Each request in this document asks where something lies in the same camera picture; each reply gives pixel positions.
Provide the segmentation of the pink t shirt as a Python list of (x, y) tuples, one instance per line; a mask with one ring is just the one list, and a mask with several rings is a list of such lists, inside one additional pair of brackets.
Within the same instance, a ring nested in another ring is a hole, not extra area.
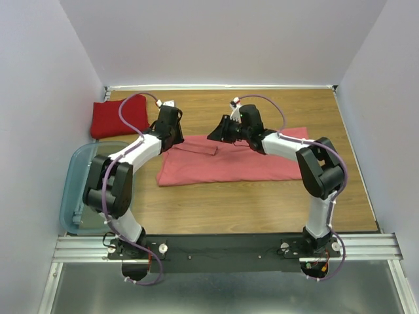
[(296, 161), (259, 154), (243, 143), (210, 141), (206, 135), (186, 136), (183, 143), (163, 152), (156, 176), (159, 186), (300, 179)]

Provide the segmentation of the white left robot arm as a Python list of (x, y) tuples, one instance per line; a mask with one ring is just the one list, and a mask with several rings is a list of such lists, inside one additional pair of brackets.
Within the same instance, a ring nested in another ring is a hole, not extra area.
[(92, 159), (82, 200), (103, 217), (117, 238), (106, 244), (108, 253), (123, 256), (124, 251), (133, 259), (143, 254), (155, 259), (166, 257), (167, 244), (152, 245), (155, 253), (147, 247), (145, 228), (135, 220), (130, 205), (136, 171), (184, 141), (182, 115), (173, 102), (165, 102), (160, 106), (157, 120), (132, 144), (112, 155), (99, 154)]

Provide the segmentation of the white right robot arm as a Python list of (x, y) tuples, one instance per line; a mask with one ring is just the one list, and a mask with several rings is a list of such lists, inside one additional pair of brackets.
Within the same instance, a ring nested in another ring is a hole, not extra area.
[(236, 105), (207, 136), (222, 143), (246, 141), (251, 150), (296, 161), (310, 195), (310, 212), (302, 234), (281, 244), (286, 258), (316, 256), (332, 238), (332, 217), (337, 196), (348, 182), (348, 170), (331, 141), (291, 137), (264, 127), (255, 105)]

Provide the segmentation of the folded red t shirt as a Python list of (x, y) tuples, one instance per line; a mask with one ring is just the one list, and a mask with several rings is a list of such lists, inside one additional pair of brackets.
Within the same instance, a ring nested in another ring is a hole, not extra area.
[[(90, 136), (93, 139), (104, 139), (120, 135), (135, 134), (137, 131), (127, 126), (118, 113), (124, 100), (95, 102), (93, 104)], [(149, 127), (147, 100), (145, 96), (134, 95), (122, 108), (122, 117), (133, 127), (144, 131)]]

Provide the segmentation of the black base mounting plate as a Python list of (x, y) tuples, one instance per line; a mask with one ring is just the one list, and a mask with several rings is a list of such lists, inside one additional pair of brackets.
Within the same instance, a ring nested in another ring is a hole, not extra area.
[(117, 238), (106, 243), (108, 259), (121, 262), (133, 280), (163, 273), (303, 272), (324, 278), (340, 243), (329, 235), (321, 243), (302, 233), (148, 235), (146, 249)]

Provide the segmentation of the clear blue plastic bin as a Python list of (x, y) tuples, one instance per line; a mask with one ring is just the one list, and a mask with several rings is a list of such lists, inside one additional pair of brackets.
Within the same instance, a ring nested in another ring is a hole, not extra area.
[(122, 141), (96, 141), (78, 148), (72, 155), (67, 171), (60, 207), (60, 224), (69, 234), (98, 236), (108, 227), (93, 209), (82, 202), (82, 194), (92, 159), (98, 155), (110, 155), (122, 150)]

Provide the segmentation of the aluminium frame rail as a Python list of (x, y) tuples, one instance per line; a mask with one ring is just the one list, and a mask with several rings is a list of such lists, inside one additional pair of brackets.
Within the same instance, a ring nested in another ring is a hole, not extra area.
[(40, 313), (415, 313), (393, 234), (342, 234), (324, 278), (303, 272), (149, 274), (108, 259), (101, 237), (58, 238)]

